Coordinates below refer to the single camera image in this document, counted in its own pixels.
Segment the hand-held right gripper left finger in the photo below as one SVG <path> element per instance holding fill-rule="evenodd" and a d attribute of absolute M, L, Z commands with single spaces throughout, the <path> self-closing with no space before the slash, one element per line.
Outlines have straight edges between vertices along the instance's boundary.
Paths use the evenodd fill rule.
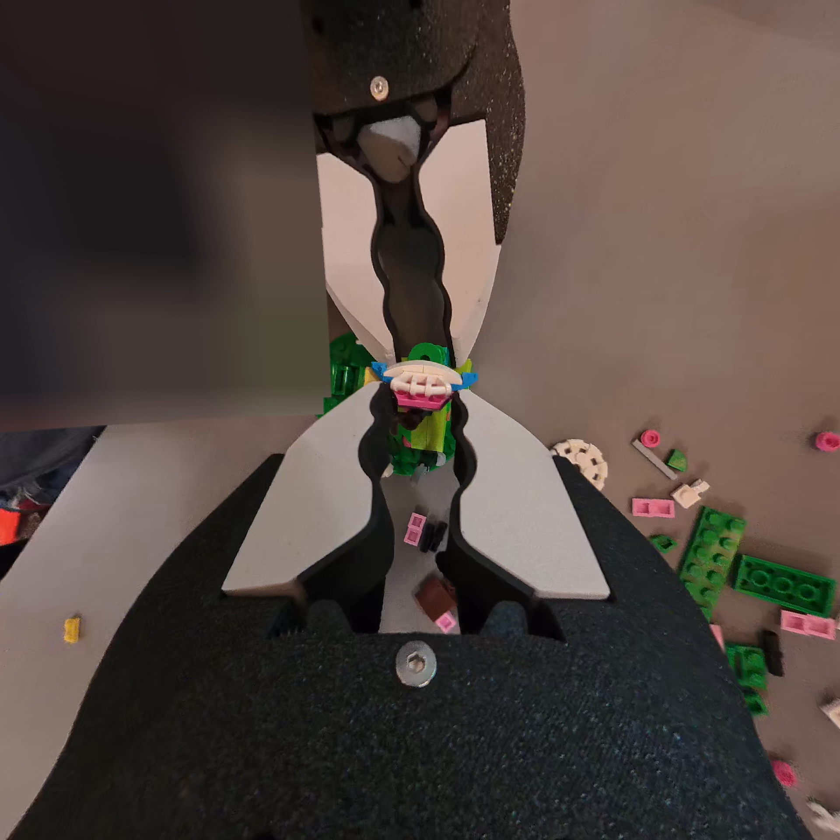
<path fill-rule="evenodd" d="M 233 597 L 336 602 L 359 634 L 381 631 L 395 528 L 382 488 L 393 400 L 369 384 L 283 455 L 222 585 Z"/>

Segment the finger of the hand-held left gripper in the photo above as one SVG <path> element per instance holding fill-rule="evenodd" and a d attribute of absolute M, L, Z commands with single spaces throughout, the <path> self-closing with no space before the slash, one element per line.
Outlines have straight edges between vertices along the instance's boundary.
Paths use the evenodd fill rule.
<path fill-rule="evenodd" d="M 333 154 L 319 154 L 317 169 L 327 291 L 374 360 L 395 363 L 407 353 L 397 325 L 402 290 L 379 249 L 375 186 Z"/>
<path fill-rule="evenodd" d="M 491 200 L 487 123 L 449 128 L 418 174 L 423 209 L 443 242 L 440 287 L 434 237 L 420 230 L 410 265 L 413 342 L 449 337 L 455 361 L 467 361 L 487 314 L 501 247 Z"/>

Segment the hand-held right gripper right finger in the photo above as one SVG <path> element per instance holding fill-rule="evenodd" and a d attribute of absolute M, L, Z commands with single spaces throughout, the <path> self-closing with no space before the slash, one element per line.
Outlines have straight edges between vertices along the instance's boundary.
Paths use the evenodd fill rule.
<path fill-rule="evenodd" d="M 458 487 L 437 567 L 454 589 L 462 634 L 504 602 L 526 633 L 561 635 L 558 602 L 605 602 L 611 588 L 550 451 L 472 391 L 451 403 Z"/>

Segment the lego flower model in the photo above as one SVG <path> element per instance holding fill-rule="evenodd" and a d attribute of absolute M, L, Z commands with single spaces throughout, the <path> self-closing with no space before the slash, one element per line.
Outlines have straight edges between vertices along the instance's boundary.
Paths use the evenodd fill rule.
<path fill-rule="evenodd" d="M 395 414 L 388 437 L 387 475 L 418 476 L 444 466 L 455 455 L 452 400 L 477 382 L 471 360 L 453 367 L 448 348 L 421 342 L 393 364 L 376 362 L 355 335 L 347 332 L 329 345 L 331 393 L 323 413 L 368 384 L 389 386 Z"/>

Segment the white round lego plate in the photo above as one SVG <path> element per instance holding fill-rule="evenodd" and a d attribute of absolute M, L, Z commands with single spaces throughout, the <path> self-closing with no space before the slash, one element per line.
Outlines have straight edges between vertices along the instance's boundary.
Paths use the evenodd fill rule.
<path fill-rule="evenodd" d="M 550 452 L 571 462 L 593 487 L 604 490 L 608 464 L 598 447 L 583 439 L 567 438 L 553 445 Z"/>

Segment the brown lego piece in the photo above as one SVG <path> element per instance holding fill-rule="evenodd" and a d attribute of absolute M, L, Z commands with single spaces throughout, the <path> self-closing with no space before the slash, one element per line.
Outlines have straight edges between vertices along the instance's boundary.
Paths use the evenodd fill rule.
<path fill-rule="evenodd" d="M 415 592 L 415 600 L 423 613 L 434 623 L 444 614 L 455 614 L 457 599 L 455 590 L 445 580 L 430 575 L 419 585 Z"/>

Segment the grey lego bar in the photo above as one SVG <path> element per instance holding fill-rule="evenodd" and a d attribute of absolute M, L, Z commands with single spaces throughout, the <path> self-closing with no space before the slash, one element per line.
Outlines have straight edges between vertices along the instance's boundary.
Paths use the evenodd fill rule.
<path fill-rule="evenodd" d="M 666 478 L 672 481 L 679 479 L 679 474 L 669 468 L 660 457 L 656 456 L 654 450 L 645 446 L 639 438 L 634 438 L 631 441 L 631 446 L 633 446 L 640 455 L 646 458 L 647 462 L 653 465 Z"/>

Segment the long green lego plate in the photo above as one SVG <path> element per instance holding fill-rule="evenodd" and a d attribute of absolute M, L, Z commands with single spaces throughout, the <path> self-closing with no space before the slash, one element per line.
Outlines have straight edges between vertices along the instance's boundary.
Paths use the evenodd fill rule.
<path fill-rule="evenodd" d="M 748 523 L 731 513 L 703 506 L 690 534 L 678 577 L 711 623 Z"/>

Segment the green lego plate with holes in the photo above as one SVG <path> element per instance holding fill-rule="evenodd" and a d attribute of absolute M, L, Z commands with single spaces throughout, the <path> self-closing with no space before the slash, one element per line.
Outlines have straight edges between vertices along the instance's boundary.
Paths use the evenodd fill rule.
<path fill-rule="evenodd" d="M 819 574 L 741 554 L 732 588 L 788 611 L 826 618 L 833 609 L 837 583 Z"/>

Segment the blue denim cloth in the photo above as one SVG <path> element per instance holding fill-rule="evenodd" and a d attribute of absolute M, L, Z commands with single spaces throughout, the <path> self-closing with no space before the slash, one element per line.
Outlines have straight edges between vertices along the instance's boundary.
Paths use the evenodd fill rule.
<path fill-rule="evenodd" d="M 1 433 L 1 508 L 51 507 L 104 431 L 66 427 Z"/>

